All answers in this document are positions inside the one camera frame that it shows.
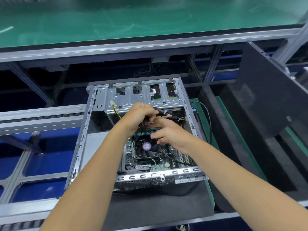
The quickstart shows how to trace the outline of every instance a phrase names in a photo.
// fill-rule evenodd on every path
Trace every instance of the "open computer chassis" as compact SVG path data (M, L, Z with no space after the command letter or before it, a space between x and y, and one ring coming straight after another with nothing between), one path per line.
M201 136L201 130L197 125L180 77L91 85L87 87L87 90L90 95L73 156L75 160L72 161L66 187L80 171L80 162L83 159L87 134L102 132L101 123L107 121L114 125L119 120L111 105L113 102L120 116L125 115L136 102L147 103L163 110L172 110L175 114L173 118L176 123L178 122L182 128L193 135ZM160 146L173 159L182 163L189 163L191 166L176 163L162 154L160 148L155 146L155 142L150 140L149 135L153 131L156 131L156 129L145 129L142 133L138 130L134 136L126 141L115 180L115 189L141 188L149 185L178 184L208 179L188 155L182 154L174 147L170 145ZM151 142L151 157L143 149L140 149L140 144L143 142Z

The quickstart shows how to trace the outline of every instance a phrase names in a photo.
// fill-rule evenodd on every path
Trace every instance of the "cpu fan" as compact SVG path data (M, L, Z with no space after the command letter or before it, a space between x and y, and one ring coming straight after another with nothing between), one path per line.
M159 158L159 147L156 140L150 136L138 136L135 139L136 160L150 160Z

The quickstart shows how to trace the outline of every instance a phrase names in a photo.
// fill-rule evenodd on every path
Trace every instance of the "hand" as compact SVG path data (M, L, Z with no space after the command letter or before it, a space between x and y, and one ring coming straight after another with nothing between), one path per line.
M123 125L128 133L128 137L131 137L145 116L149 116L149 121L152 122L156 114L158 114L158 110L155 110L151 105L137 102L117 124Z
M193 144L195 140L198 140L197 137L184 130L178 124L163 117L154 118L153 123L150 124L149 127L163 128L151 134L152 139L161 138L157 141L158 144L169 143L184 154L188 154L191 144Z

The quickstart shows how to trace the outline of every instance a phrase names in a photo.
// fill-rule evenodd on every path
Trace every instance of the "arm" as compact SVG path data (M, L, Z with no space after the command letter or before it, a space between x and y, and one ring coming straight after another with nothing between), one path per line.
M157 143L189 154L254 231L307 230L308 211L269 183L170 120L155 118Z
M136 103L111 129L101 146L63 194L41 231L99 231L102 229L125 141L145 116L153 120L157 110Z

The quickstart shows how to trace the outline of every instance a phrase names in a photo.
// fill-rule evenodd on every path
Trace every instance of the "forearm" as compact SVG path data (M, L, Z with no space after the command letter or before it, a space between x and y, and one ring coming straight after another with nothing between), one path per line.
M121 126L116 125L111 129L52 210L41 228L42 231L101 230L127 139L126 134Z
M191 156L253 230L306 230L308 211L209 144L194 139Z

